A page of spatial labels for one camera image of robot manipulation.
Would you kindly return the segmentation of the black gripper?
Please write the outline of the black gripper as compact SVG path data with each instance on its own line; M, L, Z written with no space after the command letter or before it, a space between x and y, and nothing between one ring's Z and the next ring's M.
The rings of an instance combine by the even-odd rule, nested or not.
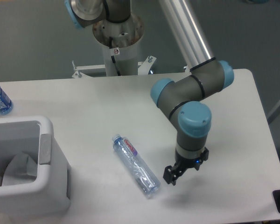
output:
M163 179L176 185L177 179L181 177L189 168L199 170L200 165L207 161L209 150L203 147L197 151L188 151L177 147L175 149L175 166L166 166L163 173Z

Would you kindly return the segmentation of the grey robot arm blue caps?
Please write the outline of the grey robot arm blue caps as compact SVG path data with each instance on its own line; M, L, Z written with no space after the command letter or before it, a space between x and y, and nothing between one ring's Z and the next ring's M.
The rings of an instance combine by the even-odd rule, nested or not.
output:
M137 70L133 47L144 33L143 23L131 11L128 0L67 0L66 9L76 26L92 26L103 48L107 76L134 75ZM232 67L213 55L187 0L162 0L160 6L176 39L190 75L174 82L156 82L150 96L177 131L175 164L167 166L163 178L168 184L189 169L199 169L208 159L205 147L211 127L210 109L202 100L230 86Z

